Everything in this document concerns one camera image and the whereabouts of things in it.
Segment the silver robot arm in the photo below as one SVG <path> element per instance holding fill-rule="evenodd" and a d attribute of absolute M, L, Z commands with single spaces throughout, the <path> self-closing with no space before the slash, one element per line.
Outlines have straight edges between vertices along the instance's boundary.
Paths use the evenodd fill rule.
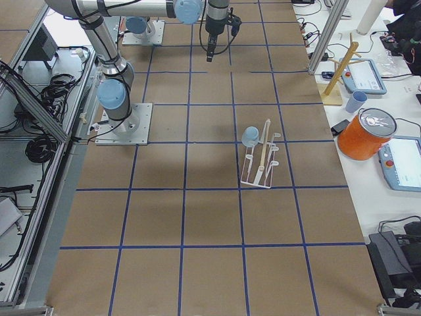
<path fill-rule="evenodd" d="M 150 17 L 129 16 L 126 18 L 126 29 L 136 38 L 148 40 L 156 33 L 156 28 Z"/>
<path fill-rule="evenodd" d="M 184 24 L 195 23 L 201 14 L 206 12 L 203 1 L 45 1 L 51 9 L 63 15 L 69 20 L 77 20 L 84 29 L 86 36 L 98 54 L 103 67 L 103 74 L 109 78 L 116 76 L 123 83 L 127 94 L 131 84 L 125 75 L 133 74 L 134 70 L 128 68 L 126 60 L 121 57 L 117 48 L 116 40 L 105 26 L 104 17 L 123 16 L 148 17 L 166 16 L 177 18 Z M 210 13 L 207 13 L 205 29 L 209 34 L 207 61 L 211 62 L 218 36 L 228 25 L 229 1 L 208 1 Z M 108 114 L 109 124 L 112 129 L 120 128 L 124 122 L 128 122 L 130 110 L 124 110 L 122 118 Z"/>

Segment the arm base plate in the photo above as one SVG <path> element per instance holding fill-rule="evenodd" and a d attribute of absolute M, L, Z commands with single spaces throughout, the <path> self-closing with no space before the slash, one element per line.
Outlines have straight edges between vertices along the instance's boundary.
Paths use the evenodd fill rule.
<path fill-rule="evenodd" d="M 122 44 L 129 46 L 161 45 L 164 25 L 165 22 L 163 20 L 129 17 L 126 19 L 126 31 Z"/>
<path fill-rule="evenodd" d="M 132 103 L 132 114 L 116 129 L 117 122 L 102 124 L 96 137 L 96 145 L 147 145 L 151 117 L 152 103 Z"/>

